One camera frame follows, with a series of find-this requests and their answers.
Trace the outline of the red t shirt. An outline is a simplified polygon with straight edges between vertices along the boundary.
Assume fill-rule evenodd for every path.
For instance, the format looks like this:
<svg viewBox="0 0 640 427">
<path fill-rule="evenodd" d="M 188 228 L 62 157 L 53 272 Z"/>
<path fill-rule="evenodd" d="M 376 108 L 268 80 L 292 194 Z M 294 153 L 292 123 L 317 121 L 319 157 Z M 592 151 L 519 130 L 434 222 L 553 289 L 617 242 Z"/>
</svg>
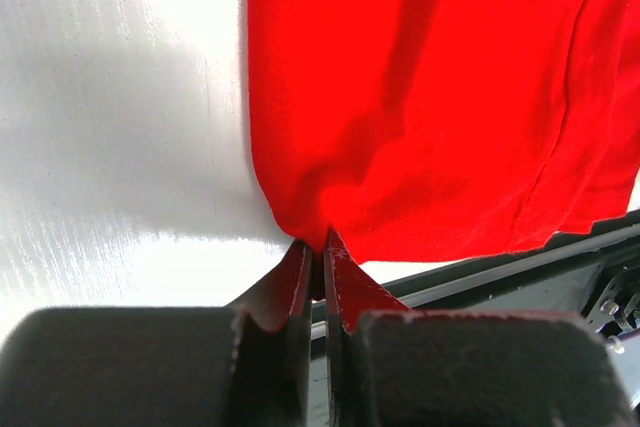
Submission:
<svg viewBox="0 0 640 427">
<path fill-rule="evenodd" d="M 639 0 L 247 3 L 256 176 L 313 249 L 452 261 L 627 213 Z"/>
</svg>

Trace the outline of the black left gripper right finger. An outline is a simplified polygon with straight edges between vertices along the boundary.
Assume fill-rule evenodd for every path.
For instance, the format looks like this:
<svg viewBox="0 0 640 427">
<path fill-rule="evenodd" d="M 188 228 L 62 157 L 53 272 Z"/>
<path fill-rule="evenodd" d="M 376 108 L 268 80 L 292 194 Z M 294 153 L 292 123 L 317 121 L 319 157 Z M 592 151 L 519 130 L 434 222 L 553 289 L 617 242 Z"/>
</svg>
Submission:
<svg viewBox="0 0 640 427">
<path fill-rule="evenodd" d="M 327 321 L 329 415 L 331 426 L 352 426 L 354 401 L 350 341 L 362 314 L 407 312 L 408 306 L 355 262 L 339 233 L 331 230 L 322 254 Z"/>
</svg>

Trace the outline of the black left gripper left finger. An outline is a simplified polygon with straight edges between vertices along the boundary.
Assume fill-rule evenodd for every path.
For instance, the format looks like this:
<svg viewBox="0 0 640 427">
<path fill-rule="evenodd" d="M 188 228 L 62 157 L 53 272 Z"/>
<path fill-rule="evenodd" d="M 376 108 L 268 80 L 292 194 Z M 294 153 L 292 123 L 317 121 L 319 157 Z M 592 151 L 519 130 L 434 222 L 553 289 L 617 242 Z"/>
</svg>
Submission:
<svg viewBox="0 0 640 427">
<path fill-rule="evenodd" d="M 241 315 L 228 426 L 304 426 L 308 407 L 313 253 L 296 240 L 230 303 Z"/>
</svg>

